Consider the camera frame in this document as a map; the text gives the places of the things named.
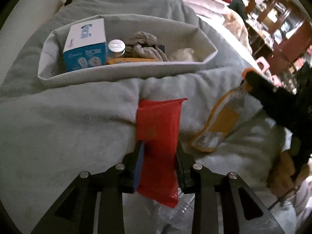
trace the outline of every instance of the white basket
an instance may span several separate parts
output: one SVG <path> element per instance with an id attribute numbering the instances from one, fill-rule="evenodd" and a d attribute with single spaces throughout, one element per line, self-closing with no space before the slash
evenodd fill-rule
<path id="1" fill-rule="evenodd" d="M 107 43 L 113 39 L 127 39 L 138 31 L 148 32 L 157 37 L 158 44 L 165 46 L 167 57 L 178 49 L 192 48 L 201 62 L 135 62 L 66 72 L 62 51 L 70 27 L 97 18 L 104 18 Z M 193 25 L 143 15 L 97 15 L 51 32 L 41 52 L 38 78 L 48 87 L 127 78 L 160 78 L 203 70 L 216 53 L 217 49 L 208 37 Z"/>

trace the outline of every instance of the box lid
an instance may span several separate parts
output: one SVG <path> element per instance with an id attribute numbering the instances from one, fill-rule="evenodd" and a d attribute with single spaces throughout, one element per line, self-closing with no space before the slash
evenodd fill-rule
<path id="1" fill-rule="evenodd" d="M 82 46 L 106 42 L 104 19 L 85 21 L 71 26 L 63 53 Z"/>

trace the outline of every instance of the blue and white box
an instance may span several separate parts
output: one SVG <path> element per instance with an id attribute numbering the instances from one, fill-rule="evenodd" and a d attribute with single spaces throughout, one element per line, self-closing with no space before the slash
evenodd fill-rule
<path id="1" fill-rule="evenodd" d="M 71 26 L 63 50 L 67 71 L 105 65 L 105 54 L 103 18 Z"/>

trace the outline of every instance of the gray bedsheet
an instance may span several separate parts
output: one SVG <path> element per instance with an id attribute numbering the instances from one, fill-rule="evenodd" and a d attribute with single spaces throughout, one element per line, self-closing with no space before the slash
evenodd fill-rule
<path id="1" fill-rule="evenodd" d="M 37 78 L 40 51 L 53 29 L 98 14 L 142 14 L 199 26 L 219 50 L 204 71 L 161 79 L 128 79 L 46 90 Z M 105 171 L 135 144 L 140 99 L 187 97 L 182 106 L 180 140 L 185 150 L 214 172 L 237 172 L 269 206 L 265 188 L 273 160 L 285 147 L 284 130 L 247 98 L 236 128 L 212 154 L 186 142 L 205 124 L 217 101 L 239 85 L 250 65 L 181 0 L 74 0 L 43 25 L 21 50 L 0 88 L 0 199 L 22 231 L 30 233 L 80 171 Z M 124 196 L 126 233 L 178 232 L 164 228 L 157 206 L 142 196 Z M 273 210 L 286 233 L 294 233 L 295 211 Z"/>

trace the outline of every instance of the red package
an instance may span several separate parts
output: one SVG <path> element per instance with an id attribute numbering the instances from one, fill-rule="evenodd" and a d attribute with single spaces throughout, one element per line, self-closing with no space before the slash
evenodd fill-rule
<path id="1" fill-rule="evenodd" d="M 138 192 L 168 207 L 178 203 L 175 157 L 181 105 L 186 98 L 139 102 L 137 140 L 144 141 Z"/>

